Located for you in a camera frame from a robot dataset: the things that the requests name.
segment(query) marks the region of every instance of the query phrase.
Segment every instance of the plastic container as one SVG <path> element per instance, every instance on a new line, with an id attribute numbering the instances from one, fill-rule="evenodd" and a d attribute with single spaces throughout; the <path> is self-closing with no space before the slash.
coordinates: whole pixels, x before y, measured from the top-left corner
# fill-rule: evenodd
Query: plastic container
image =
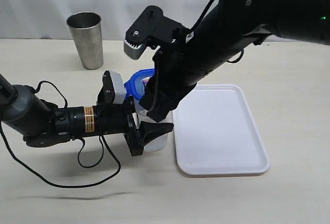
<path id="1" fill-rule="evenodd" d="M 138 116 L 137 127 L 140 125 L 141 121 L 155 123 L 154 120 L 149 118 L 146 113 L 147 110 L 144 109 L 140 104 L 140 100 L 144 95 L 144 87 L 146 83 L 148 83 L 149 78 L 151 78 L 155 74 L 155 69 L 144 69 L 136 72 L 132 75 L 129 81 L 125 83 L 125 88 L 127 91 L 126 97 L 133 96 L 135 109 Z M 169 122 L 168 118 L 164 119 L 162 122 Z M 155 152 L 163 149 L 168 140 L 168 134 L 164 134 L 144 147 L 145 152 Z"/>

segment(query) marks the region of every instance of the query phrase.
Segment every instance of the table surface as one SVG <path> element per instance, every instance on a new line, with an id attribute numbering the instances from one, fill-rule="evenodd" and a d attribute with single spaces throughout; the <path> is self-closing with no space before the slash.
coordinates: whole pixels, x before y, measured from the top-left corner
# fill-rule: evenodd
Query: table surface
<path id="1" fill-rule="evenodd" d="M 133 61 L 121 41 L 104 41 L 104 66 L 94 71 L 83 69 L 71 40 L 0 40 L 0 51 L 8 81 L 49 80 L 70 106 L 95 103 L 105 70 L 127 80 L 153 66 L 152 51 Z M 17 164 L 2 142 L 0 223 L 330 223 L 329 52 L 299 42 L 249 46 L 240 63 L 201 81 L 242 88 L 271 160 L 265 174 L 189 178 L 176 165 L 173 135 L 163 150 L 131 157 L 118 134 L 107 136 L 122 162 L 118 176 L 94 188 L 60 189 Z M 63 103 L 50 86 L 38 96 Z M 7 126 L 4 131 L 17 156 L 53 182 L 91 183 L 116 170 L 108 155 L 96 168 L 80 168 L 80 141 L 35 149 Z M 87 139 L 84 163 L 97 160 L 99 145 Z"/>

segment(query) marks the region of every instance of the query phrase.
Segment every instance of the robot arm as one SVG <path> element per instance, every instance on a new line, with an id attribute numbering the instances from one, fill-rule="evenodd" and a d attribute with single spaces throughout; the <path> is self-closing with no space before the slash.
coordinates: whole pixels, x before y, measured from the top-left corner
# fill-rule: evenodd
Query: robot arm
<path id="1" fill-rule="evenodd" d="M 140 105 L 155 121 L 169 111 L 210 72 L 260 45 L 270 35 L 330 44 L 329 0 L 219 0 L 202 22 L 187 29 L 147 7 L 127 31 L 124 51 L 138 59 L 155 49 L 156 74 L 146 85 Z"/>

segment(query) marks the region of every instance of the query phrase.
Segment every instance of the blue lid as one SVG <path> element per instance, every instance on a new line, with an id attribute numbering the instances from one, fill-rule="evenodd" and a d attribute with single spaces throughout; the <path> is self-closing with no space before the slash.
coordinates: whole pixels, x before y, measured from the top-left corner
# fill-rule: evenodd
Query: blue lid
<path id="1" fill-rule="evenodd" d="M 150 77 L 155 74 L 155 69 L 144 69 L 132 75 L 129 81 L 124 86 L 126 88 L 126 98 L 133 96 L 136 100 L 140 101 L 144 95 L 144 87 Z"/>

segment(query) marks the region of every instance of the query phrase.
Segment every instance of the orange label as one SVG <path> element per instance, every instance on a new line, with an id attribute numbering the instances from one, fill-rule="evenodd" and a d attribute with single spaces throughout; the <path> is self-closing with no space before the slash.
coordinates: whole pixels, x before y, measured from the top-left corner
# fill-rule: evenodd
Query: orange label
<path id="1" fill-rule="evenodd" d="M 84 107 L 84 112 L 86 133 L 92 133 L 95 131 L 94 109 L 93 107 Z"/>

